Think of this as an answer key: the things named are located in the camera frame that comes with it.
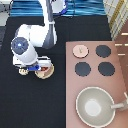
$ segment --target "white bowl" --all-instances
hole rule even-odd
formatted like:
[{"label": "white bowl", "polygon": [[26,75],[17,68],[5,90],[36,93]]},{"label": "white bowl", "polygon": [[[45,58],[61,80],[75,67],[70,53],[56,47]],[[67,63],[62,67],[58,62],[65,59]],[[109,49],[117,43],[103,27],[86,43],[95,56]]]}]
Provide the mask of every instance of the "white bowl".
[{"label": "white bowl", "polygon": [[115,117],[115,109],[111,109],[114,100],[108,92],[99,87],[83,89],[76,99],[76,110],[80,119],[94,128],[109,125]]}]

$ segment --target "black table surface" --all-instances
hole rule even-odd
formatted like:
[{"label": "black table surface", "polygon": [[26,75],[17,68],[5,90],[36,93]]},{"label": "black table surface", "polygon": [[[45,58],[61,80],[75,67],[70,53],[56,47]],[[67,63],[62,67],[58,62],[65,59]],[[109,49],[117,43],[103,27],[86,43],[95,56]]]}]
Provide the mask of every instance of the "black table surface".
[{"label": "black table surface", "polygon": [[49,49],[36,48],[48,56],[54,74],[42,80],[34,72],[21,76],[12,65],[11,41],[21,24],[42,25],[43,17],[9,17],[0,50],[0,128],[66,128],[67,41],[110,41],[107,16],[64,17],[55,20],[57,44]]}]

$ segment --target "dark blue floor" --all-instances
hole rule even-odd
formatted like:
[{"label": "dark blue floor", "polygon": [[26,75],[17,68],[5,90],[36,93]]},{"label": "dark blue floor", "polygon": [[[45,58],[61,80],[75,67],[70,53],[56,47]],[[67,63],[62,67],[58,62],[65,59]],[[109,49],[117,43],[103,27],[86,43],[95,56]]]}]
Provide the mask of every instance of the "dark blue floor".
[{"label": "dark blue floor", "polygon": [[[64,16],[106,15],[103,0],[67,0],[68,10]],[[42,9],[38,0],[14,0],[11,16],[42,16]]]}]

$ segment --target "black circular burner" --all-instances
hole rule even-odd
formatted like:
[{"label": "black circular burner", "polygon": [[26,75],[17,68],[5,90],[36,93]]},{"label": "black circular burner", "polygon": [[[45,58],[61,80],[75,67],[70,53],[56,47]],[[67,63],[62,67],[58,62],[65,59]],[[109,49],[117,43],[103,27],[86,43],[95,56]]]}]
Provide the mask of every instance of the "black circular burner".
[{"label": "black circular burner", "polygon": [[86,62],[79,62],[75,66],[75,72],[79,76],[87,76],[91,71],[91,68]]},{"label": "black circular burner", "polygon": [[112,76],[115,72],[114,66],[109,62],[100,63],[98,70],[103,76]]},{"label": "black circular burner", "polygon": [[96,54],[100,57],[108,57],[111,54],[111,49],[106,45],[99,45],[96,48]]}]

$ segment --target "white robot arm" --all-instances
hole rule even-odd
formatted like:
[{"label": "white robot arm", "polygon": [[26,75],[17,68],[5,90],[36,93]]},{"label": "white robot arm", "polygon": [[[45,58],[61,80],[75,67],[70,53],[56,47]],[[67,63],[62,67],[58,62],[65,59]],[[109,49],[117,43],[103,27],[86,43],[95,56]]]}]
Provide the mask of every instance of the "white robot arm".
[{"label": "white robot arm", "polygon": [[45,26],[23,24],[17,29],[15,38],[11,42],[11,50],[14,54],[13,65],[29,71],[51,66],[50,58],[38,57],[34,47],[50,49],[57,41],[50,0],[39,0],[39,2],[43,9]]}]

